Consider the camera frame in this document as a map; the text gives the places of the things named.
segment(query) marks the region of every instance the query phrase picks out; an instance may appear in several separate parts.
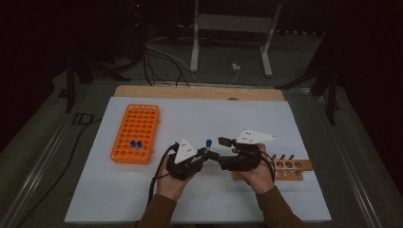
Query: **orange test tube rack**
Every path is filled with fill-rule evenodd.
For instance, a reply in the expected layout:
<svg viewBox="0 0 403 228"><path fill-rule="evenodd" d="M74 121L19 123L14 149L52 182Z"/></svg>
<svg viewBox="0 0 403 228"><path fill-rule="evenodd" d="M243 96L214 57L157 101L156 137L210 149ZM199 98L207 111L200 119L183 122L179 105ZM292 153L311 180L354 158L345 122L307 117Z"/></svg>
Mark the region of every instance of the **orange test tube rack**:
<svg viewBox="0 0 403 228"><path fill-rule="evenodd" d="M148 164L154 152L153 144L159 122L160 109L157 105L129 104L110 158L117 163Z"/></svg>

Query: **person's left hand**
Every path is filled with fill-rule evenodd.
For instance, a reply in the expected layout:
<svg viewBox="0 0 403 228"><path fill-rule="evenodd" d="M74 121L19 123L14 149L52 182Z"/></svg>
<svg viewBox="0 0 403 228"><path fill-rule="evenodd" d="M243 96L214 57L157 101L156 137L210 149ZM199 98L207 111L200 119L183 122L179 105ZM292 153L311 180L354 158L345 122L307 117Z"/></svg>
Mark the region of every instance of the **person's left hand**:
<svg viewBox="0 0 403 228"><path fill-rule="evenodd" d="M166 156L163 161L163 165L161 166L159 177L168 174L168 170L166 170L166 163L168 162L169 156ZM174 201L178 201L181 197L182 192L186 184L192 179L190 177L186 180L177 180L174 179L171 175L166 175L162 178L157 179L157 194L170 198Z"/></svg>

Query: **person's right hand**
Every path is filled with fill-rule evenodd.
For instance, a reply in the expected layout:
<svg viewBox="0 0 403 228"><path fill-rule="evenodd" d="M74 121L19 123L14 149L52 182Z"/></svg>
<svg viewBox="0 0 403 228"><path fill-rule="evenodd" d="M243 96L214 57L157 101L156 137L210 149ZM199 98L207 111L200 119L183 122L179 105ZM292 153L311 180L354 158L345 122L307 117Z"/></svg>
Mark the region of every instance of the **person's right hand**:
<svg viewBox="0 0 403 228"><path fill-rule="evenodd" d="M259 148L260 152L262 152L262 157L267 160L266 146L261 143L256 144L256 146ZM237 148L234 148L232 151L235 153L239 152ZM264 161L261 161L258 167L253 170L247 172L238 171L237 173L243 176L245 181L251 185L256 194L265 193L275 186L270 168Z"/></svg>

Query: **floor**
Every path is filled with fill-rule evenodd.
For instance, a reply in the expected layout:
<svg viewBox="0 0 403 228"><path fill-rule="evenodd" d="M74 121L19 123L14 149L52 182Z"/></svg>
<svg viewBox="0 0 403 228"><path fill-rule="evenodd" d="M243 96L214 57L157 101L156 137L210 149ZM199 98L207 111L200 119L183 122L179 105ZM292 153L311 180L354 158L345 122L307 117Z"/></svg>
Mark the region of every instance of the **floor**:
<svg viewBox="0 0 403 228"><path fill-rule="evenodd" d="M155 36L147 43L143 62L121 72L129 82L118 82L94 70L91 85L77 84L77 101L69 114L67 101L59 98L66 88L66 73L54 79L56 89L21 129L0 156L1 227L125 227L124 224L66 224L64 216L96 136L98 124L86 130L77 123L77 113L102 118L107 101L119 85L240 86L273 88L303 75L320 37L275 34L269 49L274 75L265 77L259 59L262 36L242 34L237 38L212 33L201 39L198 72L190 72L192 38L177 40ZM162 58L175 59L178 67ZM126 62L117 58L118 63ZM239 64L240 70L232 68ZM283 91L295 113L313 162L332 221L309 227L401 227L403 199L387 175L343 88L339 87L336 125L329 124L323 97L309 89L315 80ZM263 227L261 224L216 224L201 227Z"/></svg>

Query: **forearm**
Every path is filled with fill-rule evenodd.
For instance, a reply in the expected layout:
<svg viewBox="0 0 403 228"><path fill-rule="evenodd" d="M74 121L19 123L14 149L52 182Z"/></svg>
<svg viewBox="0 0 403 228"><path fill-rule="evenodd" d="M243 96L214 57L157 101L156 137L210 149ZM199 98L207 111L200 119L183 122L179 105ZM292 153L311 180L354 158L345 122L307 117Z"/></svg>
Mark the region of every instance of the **forearm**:
<svg viewBox="0 0 403 228"><path fill-rule="evenodd" d="M144 211L142 219L128 228L168 227L176 207L176 201L161 195L154 195Z"/></svg>
<svg viewBox="0 0 403 228"><path fill-rule="evenodd" d="M264 222L270 228L305 227L305 224L293 214L290 206L275 186L270 191L256 195Z"/></svg>

